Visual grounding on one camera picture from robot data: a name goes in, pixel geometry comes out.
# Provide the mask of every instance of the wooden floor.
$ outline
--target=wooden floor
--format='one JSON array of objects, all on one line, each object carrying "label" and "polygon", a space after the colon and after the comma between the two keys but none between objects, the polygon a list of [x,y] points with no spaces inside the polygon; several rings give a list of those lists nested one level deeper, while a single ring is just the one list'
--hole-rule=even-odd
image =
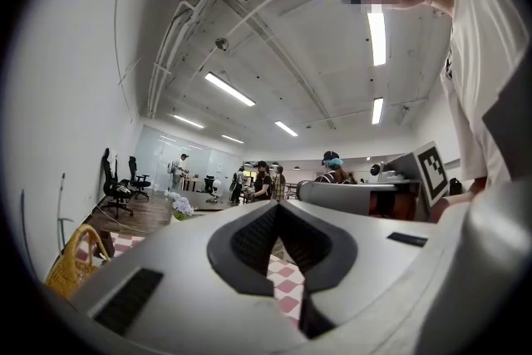
[{"label": "wooden floor", "polygon": [[[114,207],[102,209],[112,219],[100,212],[98,208],[95,208],[87,223],[96,230],[103,229],[118,234],[141,237],[146,237],[156,230],[164,228],[170,223],[172,216],[170,200],[166,200],[161,192],[152,192],[150,190],[146,192],[150,196],[149,201],[143,195],[139,195],[138,199],[132,198],[127,204],[127,207],[133,210],[133,216],[130,216],[129,212],[119,209],[118,221],[125,226],[121,226],[113,220],[116,213],[116,208]],[[111,200],[111,198],[108,197],[101,205],[106,205],[108,200]]]}]

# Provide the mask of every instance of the pink checkered floor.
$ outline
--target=pink checkered floor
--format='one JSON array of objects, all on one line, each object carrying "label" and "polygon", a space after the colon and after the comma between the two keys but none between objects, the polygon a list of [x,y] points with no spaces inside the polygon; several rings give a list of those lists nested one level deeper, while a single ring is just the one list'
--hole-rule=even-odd
[{"label": "pink checkered floor", "polygon": [[[120,256],[144,239],[144,237],[117,234],[114,232],[111,232],[111,237],[115,246],[115,257]],[[77,258],[86,260],[88,257],[88,249],[88,241],[84,239],[77,250]],[[305,280],[301,272],[299,272],[299,268],[294,264],[270,255],[268,279],[273,283],[273,294],[278,301],[281,312],[289,317],[297,327],[299,312],[301,310],[301,300],[303,298],[303,282]]]}]

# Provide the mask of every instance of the glass wall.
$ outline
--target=glass wall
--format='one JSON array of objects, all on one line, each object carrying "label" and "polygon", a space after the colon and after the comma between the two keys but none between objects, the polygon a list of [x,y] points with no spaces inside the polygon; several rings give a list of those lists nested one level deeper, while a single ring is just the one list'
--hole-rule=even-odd
[{"label": "glass wall", "polygon": [[149,126],[142,128],[135,157],[139,173],[150,175],[151,189],[165,191],[169,188],[171,176],[168,164],[177,162],[181,154],[189,155],[186,168],[191,176],[198,176],[196,190],[202,190],[205,176],[211,175],[222,183],[219,193],[228,194],[233,173],[242,165],[242,160],[236,155],[195,144]]}]

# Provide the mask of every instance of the yellow basket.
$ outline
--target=yellow basket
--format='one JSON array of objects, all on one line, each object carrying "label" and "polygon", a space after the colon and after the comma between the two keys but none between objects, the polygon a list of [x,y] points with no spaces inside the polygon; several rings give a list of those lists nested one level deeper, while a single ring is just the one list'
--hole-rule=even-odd
[{"label": "yellow basket", "polygon": [[[88,261],[76,259],[78,247],[85,234],[89,235]],[[100,235],[90,225],[81,225],[74,231],[74,234],[72,234],[72,237],[66,243],[63,255],[52,266],[47,277],[47,286],[53,288],[61,296],[70,298],[83,281],[98,269],[97,266],[92,264],[93,244],[98,244],[106,260],[111,260],[101,243]]]}]

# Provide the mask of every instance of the white ceiling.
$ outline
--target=white ceiling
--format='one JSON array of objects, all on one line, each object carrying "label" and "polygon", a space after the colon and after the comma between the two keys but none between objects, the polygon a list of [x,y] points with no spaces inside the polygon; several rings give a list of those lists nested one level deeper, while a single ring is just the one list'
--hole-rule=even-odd
[{"label": "white ceiling", "polygon": [[[379,126],[409,126],[445,59],[448,17],[425,6],[385,11],[387,64],[374,67],[367,15],[359,7],[340,0],[273,0],[252,22],[240,23],[240,15],[264,1],[216,0],[171,65],[159,118],[174,120],[169,114],[175,112],[205,125],[203,131],[212,136],[270,144],[291,137],[275,121],[299,134],[364,131],[371,126],[373,99],[383,96]],[[217,37],[227,37],[228,51],[215,49],[198,72]],[[210,71],[256,106],[247,107],[207,82]],[[344,117],[324,120],[335,116]]]}]

